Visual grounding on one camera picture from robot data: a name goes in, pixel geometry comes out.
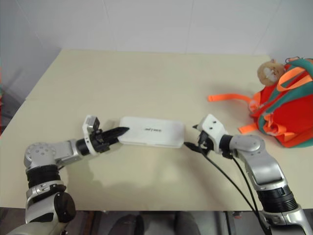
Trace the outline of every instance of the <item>beige table surface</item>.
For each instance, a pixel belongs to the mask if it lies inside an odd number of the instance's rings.
[[[208,103],[208,94],[252,95],[262,89],[256,70],[268,56],[63,50],[18,110],[1,138],[0,206],[23,208],[24,151],[38,142],[83,136],[87,114],[104,129],[123,116],[185,123],[185,140],[208,113],[231,134],[250,124],[240,101]],[[259,132],[304,208],[313,208],[312,147],[285,149]],[[235,164],[210,153],[247,194]],[[115,144],[60,171],[79,210],[249,210],[235,188],[199,154],[188,150]]]

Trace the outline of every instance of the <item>white box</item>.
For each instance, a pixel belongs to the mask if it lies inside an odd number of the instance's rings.
[[[184,124],[181,121],[123,117],[119,126],[129,127],[118,137],[123,144],[180,148],[184,143]]]

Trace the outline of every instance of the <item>white tile wall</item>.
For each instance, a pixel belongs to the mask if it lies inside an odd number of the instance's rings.
[[[4,88],[25,98],[59,48],[313,56],[313,0],[1,0]]]

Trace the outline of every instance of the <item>stuffed animal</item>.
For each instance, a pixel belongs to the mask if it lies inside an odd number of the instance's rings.
[[[274,85],[284,73],[285,67],[274,59],[261,64],[258,68],[258,77],[265,86]]]

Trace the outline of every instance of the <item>black cable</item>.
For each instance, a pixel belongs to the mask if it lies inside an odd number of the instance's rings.
[[[201,148],[201,145],[199,144],[199,150],[202,153],[202,155],[205,157],[205,159],[207,159],[213,166],[215,166],[215,168],[217,170],[220,171],[220,173],[222,173],[231,183],[232,185],[236,188],[236,190],[241,194],[241,196],[244,198],[244,200],[248,203],[248,205],[250,206],[251,210],[253,211],[253,213],[257,216],[257,213],[255,211],[255,209],[253,208],[253,206],[251,205],[251,203],[248,201],[247,197],[244,195],[244,193],[240,190],[240,188],[236,185],[236,183],[218,166],[216,165],[215,162],[213,162],[211,159],[209,159],[206,154],[204,153],[204,151]]]
[[[251,195],[251,198],[252,198],[252,201],[253,201],[253,204],[254,204],[254,207],[255,207],[255,215],[256,217],[258,218],[258,221],[259,221],[259,224],[263,230],[263,232],[265,234],[268,234],[269,230],[268,228],[262,223],[261,221],[261,218],[260,218],[260,213],[259,213],[259,210],[258,210],[258,207],[256,205],[256,202],[255,202],[255,199],[254,199],[254,196],[253,196],[253,193],[252,193],[252,190],[251,190],[251,187],[250,187],[250,184],[248,182],[248,179],[246,178],[246,175],[244,174],[244,171],[242,170],[241,166],[239,165],[238,161],[235,159],[235,158],[232,158],[234,160],[234,162],[236,163],[237,167],[239,168],[245,182],[246,182],[246,185],[248,186],[248,189],[249,189],[249,192],[250,192],[250,195]]]

